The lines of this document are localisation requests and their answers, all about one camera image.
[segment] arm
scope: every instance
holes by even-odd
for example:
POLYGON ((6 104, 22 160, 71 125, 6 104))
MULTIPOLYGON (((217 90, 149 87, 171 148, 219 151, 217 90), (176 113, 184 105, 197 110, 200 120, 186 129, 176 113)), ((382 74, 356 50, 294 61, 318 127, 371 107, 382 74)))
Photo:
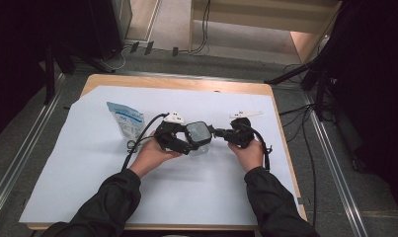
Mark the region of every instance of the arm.
POLYGON ((150 139, 142 146, 133 164, 107 178, 69 223, 53 225, 42 237, 120 236, 125 222, 139 205, 140 179, 166 160, 179 156, 179 153, 162 150, 154 138, 150 139))
POLYGON ((229 148, 238 156, 247 183, 248 200, 257 216, 263 236, 319 236, 297 212, 293 195, 266 171, 261 143, 253 140, 246 149, 234 144, 229 148))

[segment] wooden desk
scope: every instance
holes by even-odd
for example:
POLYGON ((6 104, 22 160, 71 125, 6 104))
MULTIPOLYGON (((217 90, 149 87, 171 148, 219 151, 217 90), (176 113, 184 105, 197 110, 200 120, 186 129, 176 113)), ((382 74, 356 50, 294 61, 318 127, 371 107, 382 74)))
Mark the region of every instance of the wooden desk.
MULTIPOLYGON (((290 31, 302 63, 334 26, 341 1, 336 0, 212 0, 208 20, 290 31)), ((192 0, 190 49, 194 20, 202 21, 207 0, 192 0)))

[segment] person's right hand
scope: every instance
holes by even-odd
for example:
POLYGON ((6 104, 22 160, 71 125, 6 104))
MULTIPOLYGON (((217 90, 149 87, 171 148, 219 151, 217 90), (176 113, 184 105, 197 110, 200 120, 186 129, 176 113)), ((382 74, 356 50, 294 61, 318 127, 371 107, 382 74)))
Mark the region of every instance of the person's right hand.
POLYGON ((239 163, 245 172, 263 166, 264 155, 263 155, 263 145, 256 139, 252 140, 247 148, 241 148, 233 143, 227 144, 229 148, 238 157, 239 163))

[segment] black fabric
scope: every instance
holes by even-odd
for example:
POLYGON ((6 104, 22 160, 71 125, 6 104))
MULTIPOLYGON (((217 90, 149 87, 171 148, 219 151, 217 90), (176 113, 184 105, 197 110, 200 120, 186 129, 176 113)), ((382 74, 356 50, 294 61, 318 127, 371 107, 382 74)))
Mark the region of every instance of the black fabric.
MULTIPOLYGON (((263 167, 255 168, 247 173, 245 182, 249 201, 264 237, 319 236, 314 228, 299 216, 293 195, 270 172, 263 167)), ((69 224, 56 231, 55 235, 48 235, 47 230, 41 237, 120 236, 125 222, 140 202, 139 187, 139 178, 130 170, 109 177, 98 192, 81 206, 69 224)), ((155 234, 156 232, 150 232, 148 236, 157 236, 155 234)), ((191 236, 212 234, 224 236, 223 233, 214 232, 191 233, 191 236)), ((244 232, 232 236, 248 234, 244 232)))

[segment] forearm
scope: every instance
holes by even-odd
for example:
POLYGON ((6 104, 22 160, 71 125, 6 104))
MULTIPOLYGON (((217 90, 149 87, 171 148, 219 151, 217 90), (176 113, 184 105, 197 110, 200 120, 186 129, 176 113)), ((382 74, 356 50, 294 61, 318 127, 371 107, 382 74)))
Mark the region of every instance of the forearm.
POLYGON ((293 195, 269 171, 254 168, 246 174, 245 182, 263 236, 319 236, 300 217, 293 195))
POLYGON ((139 186, 130 170, 107 178, 58 236, 120 236, 140 202, 139 186))

